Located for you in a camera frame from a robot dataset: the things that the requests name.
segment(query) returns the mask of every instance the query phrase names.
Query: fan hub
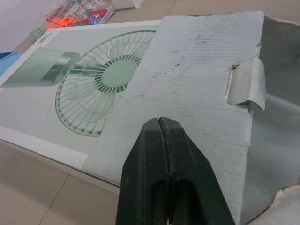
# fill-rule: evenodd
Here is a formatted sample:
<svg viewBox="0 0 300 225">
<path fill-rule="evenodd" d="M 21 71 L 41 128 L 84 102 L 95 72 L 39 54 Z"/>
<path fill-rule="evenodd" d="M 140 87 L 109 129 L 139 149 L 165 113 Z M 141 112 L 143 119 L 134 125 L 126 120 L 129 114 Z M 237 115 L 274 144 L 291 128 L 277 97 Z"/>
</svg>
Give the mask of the fan hub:
<svg viewBox="0 0 300 225">
<path fill-rule="evenodd" d="M 137 65 L 131 60 L 116 61 L 111 64 L 102 75 L 102 83 L 107 87 L 119 87 L 127 84 Z"/>
</svg>

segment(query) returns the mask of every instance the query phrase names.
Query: plastic bag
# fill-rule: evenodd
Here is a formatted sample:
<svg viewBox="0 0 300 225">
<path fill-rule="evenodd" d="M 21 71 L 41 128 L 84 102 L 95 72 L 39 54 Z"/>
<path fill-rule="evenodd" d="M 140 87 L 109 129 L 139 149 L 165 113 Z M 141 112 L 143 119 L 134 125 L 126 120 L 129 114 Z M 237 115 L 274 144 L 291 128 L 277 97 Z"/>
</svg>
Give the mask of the plastic bag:
<svg viewBox="0 0 300 225">
<path fill-rule="evenodd" d="M 63 0 L 46 16 L 46 29 L 106 23 L 114 11 L 112 1 Z"/>
</svg>

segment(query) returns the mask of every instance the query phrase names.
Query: tile floor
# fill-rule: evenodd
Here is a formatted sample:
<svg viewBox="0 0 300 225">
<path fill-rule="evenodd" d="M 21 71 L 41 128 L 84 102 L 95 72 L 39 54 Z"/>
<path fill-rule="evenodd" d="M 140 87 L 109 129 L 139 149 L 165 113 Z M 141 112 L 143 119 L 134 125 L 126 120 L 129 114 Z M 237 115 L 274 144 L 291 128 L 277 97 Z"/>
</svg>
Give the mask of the tile floor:
<svg viewBox="0 0 300 225">
<path fill-rule="evenodd" d="M 300 23 L 298 0 L 144 0 L 140 9 L 117 12 L 109 23 L 201 15 L 265 11 Z M 15 51 L 32 45 L 29 37 Z M 1 225 L 113 225 L 118 196 L 35 159 L 0 149 Z"/>
<path fill-rule="evenodd" d="M 114 225 L 118 195 L 1 146 L 1 225 Z"/>
</svg>

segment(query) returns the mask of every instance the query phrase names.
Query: cardboard sheet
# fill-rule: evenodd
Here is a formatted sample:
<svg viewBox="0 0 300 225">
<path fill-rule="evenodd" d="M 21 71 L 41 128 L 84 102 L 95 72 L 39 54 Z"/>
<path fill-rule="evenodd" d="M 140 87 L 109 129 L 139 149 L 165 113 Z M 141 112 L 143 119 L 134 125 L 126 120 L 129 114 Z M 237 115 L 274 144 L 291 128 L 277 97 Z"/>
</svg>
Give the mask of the cardboard sheet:
<svg viewBox="0 0 300 225">
<path fill-rule="evenodd" d="M 232 105 L 253 102 L 264 110 L 266 82 L 263 62 L 252 58 L 233 68 L 227 93 L 227 102 Z"/>
<path fill-rule="evenodd" d="M 169 117 L 210 161 L 238 224 L 248 108 L 225 94 L 232 65 L 257 55 L 263 21 L 262 12 L 165 17 L 84 169 L 119 184 L 142 125 Z"/>
</svg>

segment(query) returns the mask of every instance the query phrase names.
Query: fan grille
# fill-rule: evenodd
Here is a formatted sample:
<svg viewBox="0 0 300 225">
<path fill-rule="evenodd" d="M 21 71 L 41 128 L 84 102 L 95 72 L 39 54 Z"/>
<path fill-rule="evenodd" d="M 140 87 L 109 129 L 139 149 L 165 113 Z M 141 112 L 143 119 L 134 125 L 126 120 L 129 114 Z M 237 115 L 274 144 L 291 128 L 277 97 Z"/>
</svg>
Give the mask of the fan grille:
<svg viewBox="0 0 300 225">
<path fill-rule="evenodd" d="M 58 87 L 55 107 L 60 121 L 78 134 L 99 136 L 154 34 L 130 32 L 86 52 Z"/>
</svg>

